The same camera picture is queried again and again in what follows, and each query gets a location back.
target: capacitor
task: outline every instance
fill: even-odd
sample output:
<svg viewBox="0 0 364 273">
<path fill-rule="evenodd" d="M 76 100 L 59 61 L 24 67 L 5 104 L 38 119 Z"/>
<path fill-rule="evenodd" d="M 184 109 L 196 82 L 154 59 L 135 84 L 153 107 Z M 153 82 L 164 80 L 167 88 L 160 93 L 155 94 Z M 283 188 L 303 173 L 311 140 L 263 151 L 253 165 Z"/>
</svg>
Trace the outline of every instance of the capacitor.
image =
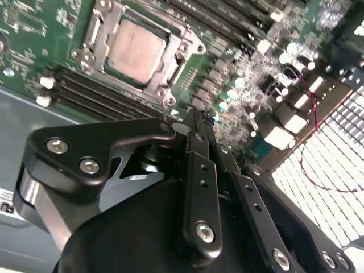
<svg viewBox="0 0 364 273">
<path fill-rule="evenodd" d="M 283 96 L 288 95 L 289 94 L 288 88 L 283 88 L 282 91 L 281 91 L 281 93 L 282 93 Z"/>
<path fill-rule="evenodd" d="M 279 55 L 279 62 L 281 64 L 288 64 L 291 63 L 293 60 L 293 57 L 291 55 L 289 55 L 288 53 L 282 53 L 281 55 Z"/>
<path fill-rule="evenodd" d="M 279 104 L 283 101 L 283 97 L 282 96 L 277 96 L 275 98 L 276 102 L 278 102 Z"/>
<path fill-rule="evenodd" d="M 238 92 L 234 89 L 230 89 L 229 91 L 227 91 L 227 96 L 232 100 L 236 100 L 238 98 Z"/>
<path fill-rule="evenodd" d="M 260 106 L 257 107 L 245 107 L 245 111 L 251 119 L 254 119 L 260 111 Z"/>
<path fill-rule="evenodd" d="M 245 80 L 241 77 L 236 78 L 234 83 L 236 88 L 243 88 L 245 86 Z"/>
<path fill-rule="evenodd" d="M 291 42 L 288 44 L 286 50 L 287 50 L 287 53 L 290 54 L 290 55 L 295 55 L 298 53 L 298 49 L 299 49 L 299 45 L 294 43 L 294 42 Z"/>
<path fill-rule="evenodd" d="M 308 70 L 314 70 L 315 62 L 311 61 L 309 58 L 305 56 L 299 56 L 297 60 L 302 63 Z"/>
<path fill-rule="evenodd" d="M 229 105 L 226 101 L 222 101 L 218 104 L 218 107 L 220 108 L 221 111 L 227 111 Z"/>
<path fill-rule="evenodd" d="M 290 79 L 290 80 L 296 80 L 297 77 L 299 77 L 299 75 L 301 74 L 301 72 L 295 68 L 292 64 L 287 64 L 283 70 L 282 70 L 282 74 Z"/>
</svg>

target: screw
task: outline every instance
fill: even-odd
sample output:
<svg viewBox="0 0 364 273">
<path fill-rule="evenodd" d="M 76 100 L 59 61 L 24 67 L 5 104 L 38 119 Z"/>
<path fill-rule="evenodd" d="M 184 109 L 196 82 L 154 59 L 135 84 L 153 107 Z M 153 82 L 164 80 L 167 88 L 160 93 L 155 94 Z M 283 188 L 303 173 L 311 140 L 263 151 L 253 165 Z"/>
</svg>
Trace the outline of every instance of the screw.
<svg viewBox="0 0 364 273">
<path fill-rule="evenodd" d="M 195 133 L 195 138 L 197 138 L 198 141 L 204 141 L 203 137 L 199 133 Z"/>
<path fill-rule="evenodd" d="M 289 261 L 282 251 L 279 249 L 273 249 L 273 258 L 284 271 L 289 270 Z"/>
<path fill-rule="evenodd" d="M 100 165 L 93 159 L 84 159 L 80 163 L 80 169 L 89 175 L 93 175 L 100 170 Z"/>
<path fill-rule="evenodd" d="M 196 226 L 197 235 L 205 242 L 212 243 L 214 241 L 215 235 L 212 228 L 205 223 L 198 223 Z"/>
<path fill-rule="evenodd" d="M 170 128 L 167 124 L 165 124 L 165 123 L 161 123 L 161 124 L 160 124 L 160 128 L 161 128 L 163 131 L 167 132 L 167 133 L 170 133 L 170 132 L 171 132 L 171 128 Z"/>
<path fill-rule="evenodd" d="M 331 65 L 328 65 L 328 66 L 325 68 L 325 71 L 326 71 L 327 73 L 331 72 L 331 70 L 332 70 Z"/>
<path fill-rule="evenodd" d="M 336 268 L 336 264 L 334 260 L 325 252 L 322 253 L 322 257 L 324 257 L 324 261 L 332 268 Z"/>
<path fill-rule="evenodd" d="M 157 92 L 157 95 L 158 97 L 163 98 L 166 95 L 166 92 L 163 89 L 161 89 Z"/>
<path fill-rule="evenodd" d="M 14 77 L 14 75 L 15 75 L 14 71 L 13 71 L 11 68 L 5 68 L 5 69 L 3 70 L 3 73 L 4 73 L 4 75 L 5 75 L 6 77 L 9 77 L 9 78 Z"/>
<path fill-rule="evenodd" d="M 185 44 L 185 43 L 181 44 L 180 51 L 184 53 L 187 50 L 188 50 L 188 44 Z"/>
<path fill-rule="evenodd" d="M 68 151 L 68 144 L 60 139 L 52 139 L 47 142 L 47 148 L 55 154 L 64 154 Z"/>
<path fill-rule="evenodd" d="M 249 167 L 250 167 L 250 169 L 252 170 L 253 173 L 255 173 L 258 176 L 260 175 L 260 169 L 257 166 L 250 165 Z"/>
<path fill-rule="evenodd" d="M 339 253 L 336 254 L 336 258 L 339 260 L 339 262 L 341 262 L 341 264 L 346 268 L 349 269 L 350 266 L 348 264 L 348 262 L 343 258 L 343 256 L 341 256 Z"/>
<path fill-rule="evenodd" d="M 224 154 L 228 154 L 228 153 L 229 153 L 228 148 L 226 148 L 225 146 L 221 146 L 220 150 L 221 150 Z"/>
</svg>

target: memory module slot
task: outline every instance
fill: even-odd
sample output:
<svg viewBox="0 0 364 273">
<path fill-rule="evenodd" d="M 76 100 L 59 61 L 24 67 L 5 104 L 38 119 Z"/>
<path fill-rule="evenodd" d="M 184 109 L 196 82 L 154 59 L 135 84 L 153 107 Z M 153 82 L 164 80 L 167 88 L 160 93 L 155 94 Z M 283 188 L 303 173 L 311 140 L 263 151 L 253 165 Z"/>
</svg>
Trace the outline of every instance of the memory module slot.
<svg viewBox="0 0 364 273">
<path fill-rule="evenodd" d="M 266 14 L 260 12 L 252 5 L 246 1 L 241 0 L 225 0 L 225 5 L 230 6 L 234 10 L 239 11 L 239 13 L 244 14 L 244 16 L 250 18 L 257 25 L 259 22 L 260 28 L 266 33 L 274 24 L 274 20 L 267 16 Z"/>
<path fill-rule="evenodd" d="M 89 111 L 109 113 L 109 118 L 163 118 L 161 112 L 154 110 L 140 102 L 120 94 L 112 88 L 92 81 L 83 75 L 69 69 L 57 74 L 57 89 L 59 95 L 69 101 L 82 101 L 83 107 Z"/>
<path fill-rule="evenodd" d="M 207 9 L 187 1 L 168 0 L 168 3 L 178 12 L 206 25 L 206 27 L 212 32 L 235 44 L 236 47 L 240 48 L 243 43 L 248 47 L 255 49 L 255 46 L 252 44 L 252 42 L 245 38 L 240 30 L 224 22 Z"/>
<path fill-rule="evenodd" d="M 261 13 L 266 14 L 268 16 L 276 11 L 276 8 L 273 5 L 267 3 L 264 0 L 246 0 L 246 1 L 250 2 L 250 4 L 253 5 Z"/>
<path fill-rule="evenodd" d="M 251 20 L 243 16 L 241 13 L 223 4 L 221 1 L 195 0 L 195 2 L 198 2 L 201 6 L 204 6 L 207 10 L 237 29 L 242 30 L 243 28 L 245 33 L 251 33 L 254 34 L 255 37 L 265 38 L 265 33 L 255 26 L 257 20 Z"/>
</svg>

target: electronic component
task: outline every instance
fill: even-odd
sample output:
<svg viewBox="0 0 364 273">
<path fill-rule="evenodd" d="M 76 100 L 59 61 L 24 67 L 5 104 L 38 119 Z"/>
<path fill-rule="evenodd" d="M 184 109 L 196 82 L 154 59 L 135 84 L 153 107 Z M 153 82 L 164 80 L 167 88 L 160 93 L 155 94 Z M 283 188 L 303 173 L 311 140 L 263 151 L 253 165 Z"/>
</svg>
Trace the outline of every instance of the electronic component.
<svg viewBox="0 0 364 273">
<path fill-rule="evenodd" d="M 245 111 L 246 111 L 246 113 L 248 114 L 248 116 L 251 119 L 254 119 L 257 116 L 257 114 L 259 113 L 260 110 L 261 110 L 261 108 L 259 106 L 255 106 L 255 107 L 247 106 L 247 107 L 245 107 Z"/>
<path fill-rule="evenodd" d="M 208 92 L 207 90 L 205 90 L 203 88 L 197 88 L 196 95 L 199 96 L 200 98 L 202 98 L 203 100 L 211 100 L 212 98 L 215 97 L 214 94 Z"/>
<path fill-rule="evenodd" d="M 0 32 L 0 54 L 7 52 L 9 49 L 9 42 L 7 41 L 6 36 Z"/>
<path fill-rule="evenodd" d="M 215 69 L 211 69 L 209 71 L 208 76 L 209 76 L 209 78 L 211 78 L 214 82 L 218 83 L 219 85 L 224 84 L 229 79 L 229 77 L 227 75 L 224 75 Z"/>
<path fill-rule="evenodd" d="M 202 100 L 201 98 L 198 97 L 192 97 L 191 100 L 191 105 L 194 106 L 195 108 L 203 111 L 209 108 L 209 104 L 208 102 Z"/>
<path fill-rule="evenodd" d="M 238 109 L 237 109 L 235 106 L 231 105 L 231 106 L 228 108 L 228 110 L 227 110 L 227 111 L 228 111 L 230 114 L 235 115 L 235 114 L 237 113 Z"/>
<path fill-rule="evenodd" d="M 234 80 L 235 87 L 236 88 L 243 88 L 245 86 L 245 80 L 244 78 L 238 77 Z"/>
<path fill-rule="evenodd" d="M 212 90 L 215 87 L 215 83 L 213 81 L 210 81 L 208 78 L 206 78 L 202 82 L 202 86 L 204 88 L 206 88 L 207 90 Z"/>
<path fill-rule="evenodd" d="M 113 69 L 146 84 L 161 62 L 166 42 L 149 30 L 122 20 L 107 63 Z"/>
<path fill-rule="evenodd" d="M 297 60 L 302 63 L 308 70 L 314 70 L 315 62 L 305 56 L 298 56 Z"/>
<path fill-rule="evenodd" d="M 290 62 L 292 62 L 292 60 L 293 60 L 293 57 L 286 52 L 283 52 L 281 55 L 279 55 L 279 62 L 281 64 L 290 63 Z"/>
<path fill-rule="evenodd" d="M 222 60 L 222 59 L 217 59 L 214 62 L 214 65 L 221 72 L 224 72 L 229 66 L 229 64 L 225 60 Z"/>
<path fill-rule="evenodd" d="M 264 140 L 280 150 L 285 150 L 295 137 L 285 128 L 279 126 L 271 117 L 259 124 L 259 131 Z"/>
<path fill-rule="evenodd" d="M 301 72 L 292 64 L 286 64 L 282 69 L 282 74 L 290 80 L 297 80 Z"/>
<path fill-rule="evenodd" d="M 230 89 L 227 92 L 227 97 L 231 98 L 232 100 L 236 100 L 238 98 L 238 92 L 235 89 Z"/>
<path fill-rule="evenodd" d="M 52 89 L 56 84 L 56 79 L 54 77 L 40 77 L 39 81 L 40 85 L 47 88 Z"/>
<path fill-rule="evenodd" d="M 318 88 L 322 84 L 326 83 L 326 81 L 322 77 L 317 77 L 313 81 L 307 80 L 307 83 L 309 85 L 309 90 L 312 93 L 316 93 Z M 302 109 L 303 106 L 306 105 L 310 101 L 310 98 L 308 97 L 306 92 L 304 92 L 304 93 L 303 92 L 296 92 L 295 94 L 293 94 L 293 96 L 291 97 L 290 100 L 291 100 L 291 103 L 293 104 L 293 106 L 295 108 Z"/>
<path fill-rule="evenodd" d="M 275 115 L 279 118 L 284 128 L 288 131 L 298 134 L 303 127 L 308 124 L 306 118 L 304 118 L 299 112 L 292 110 L 287 104 L 281 104 L 275 111 Z"/>
<path fill-rule="evenodd" d="M 229 108 L 229 105 L 226 101 L 221 101 L 218 104 L 218 107 L 220 108 L 221 111 L 227 111 L 227 109 Z"/>
<path fill-rule="evenodd" d="M 266 80 L 261 83 L 260 89 L 268 96 L 272 96 L 278 103 L 282 102 L 283 97 L 288 95 L 289 90 L 282 83 L 268 76 Z"/>
</svg>

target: green circuit board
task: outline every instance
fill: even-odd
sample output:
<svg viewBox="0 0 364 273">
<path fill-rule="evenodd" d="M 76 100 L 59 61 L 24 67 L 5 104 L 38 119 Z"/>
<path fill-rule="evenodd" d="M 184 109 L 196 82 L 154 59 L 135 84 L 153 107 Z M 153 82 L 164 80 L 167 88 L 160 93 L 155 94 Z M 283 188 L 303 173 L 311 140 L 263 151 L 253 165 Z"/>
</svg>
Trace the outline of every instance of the green circuit board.
<svg viewBox="0 0 364 273">
<path fill-rule="evenodd" d="M 181 120 L 191 107 L 208 111 L 216 120 L 218 140 L 233 147 L 241 146 L 249 138 L 247 124 L 250 125 L 251 120 L 247 107 L 259 109 L 258 115 L 269 113 L 275 107 L 272 95 L 258 86 L 266 75 L 275 76 L 282 70 L 279 56 L 285 53 L 287 42 L 300 45 L 299 52 L 293 55 L 311 59 L 315 54 L 321 55 L 332 38 L 330 30 L 351 3 L 348 0 L 117 2 L 171 32 L 178 32 L 178 29 L 166 18 L 188 26 L 203 42 L 205 53 L 192 55 L 171 87 L 176 103 L 166 106 L 167 115 Z M 44 70 L 64 68 L 162 112 L 158 102 L 138 97 L 120 85 L 87 73 L 72 56 L 74 49 L 84 46 L 94 7 L 94 0 L 0 0 L 3 17 L 0 34 L 7 43 L 0 55 L 3 71 L 0 84 L 36 98 L 44 88 L 40 84 Z M 218 61 L 218 75 L 210 76 Z M 109 68 L 105 71 L 143 88 L 143 84 L 119 71 Z M 197 94 L 199 89 L 204 94 L 211 91 L 204 82 L 206 79 L 214 84 L 214 92 L 207 99 Z M 53 107 L 85 117 L 82 111 L 63 106 L 62 100 Z"/>
</svg>

